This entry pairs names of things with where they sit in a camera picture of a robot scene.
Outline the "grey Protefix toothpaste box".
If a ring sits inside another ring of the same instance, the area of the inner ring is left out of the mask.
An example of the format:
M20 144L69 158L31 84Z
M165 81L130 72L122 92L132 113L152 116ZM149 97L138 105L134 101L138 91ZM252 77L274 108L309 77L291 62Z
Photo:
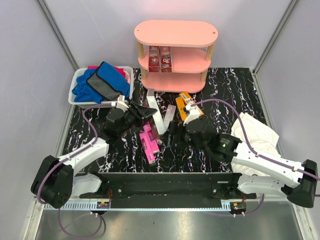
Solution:
M175 105L169 104L167 106L166 113L165 113L164 120L163 120L163 122L166 125L168 125L174 119L175 111L176 111L176 106Z

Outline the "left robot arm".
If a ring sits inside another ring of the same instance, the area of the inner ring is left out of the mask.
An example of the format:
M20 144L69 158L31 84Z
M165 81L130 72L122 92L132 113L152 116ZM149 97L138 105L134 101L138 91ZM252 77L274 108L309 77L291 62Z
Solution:
M70 198L92 193L103 198L108 193L108 186L96 174L78 173L108 154L109 149L126 131L133 126L142 127L157 113L157 109L119 102L112 108L101 132L93 129L94 138L82 147L60 157L45 157L31 185L31 192L39 203L49 204L55 209L61 208Z

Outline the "silver grey toothpaste box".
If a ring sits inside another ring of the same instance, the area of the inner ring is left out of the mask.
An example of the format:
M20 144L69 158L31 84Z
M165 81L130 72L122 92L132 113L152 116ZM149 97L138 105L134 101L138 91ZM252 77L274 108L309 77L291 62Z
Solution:
M146 93L146 97L151 97L155 95L155 90L153 88L149 88Z

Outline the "red 3D toothpaste box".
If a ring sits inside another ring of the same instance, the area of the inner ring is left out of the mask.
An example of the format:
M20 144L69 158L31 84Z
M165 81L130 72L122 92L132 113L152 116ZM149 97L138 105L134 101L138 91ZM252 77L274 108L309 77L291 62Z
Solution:
M153 134L155 136L161 136L166 132L167 128L165 127L156 98L154 96L147 96L146 100L148 106L156 110L156 112L152 115L152 120L150 121L150 126L153 130Z
M160 71L160 49L158 46L148 47L148 71L157 73Z
M172 72L172 57L170 46L160 47L160 71L162 73Z

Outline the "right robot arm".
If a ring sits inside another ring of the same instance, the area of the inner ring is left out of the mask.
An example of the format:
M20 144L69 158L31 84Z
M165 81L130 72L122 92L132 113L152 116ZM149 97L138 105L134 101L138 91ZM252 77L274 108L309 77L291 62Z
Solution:
M228 195L239 198L243 194L284 196L291 203L313 208L316 198L318 166L313 160L292 161L254 149L238 137L216 133L201 118L189 123L172 121L168 125L170 140L203 150L219 163L239 164L263 173L234 171L237 181L227 185Z

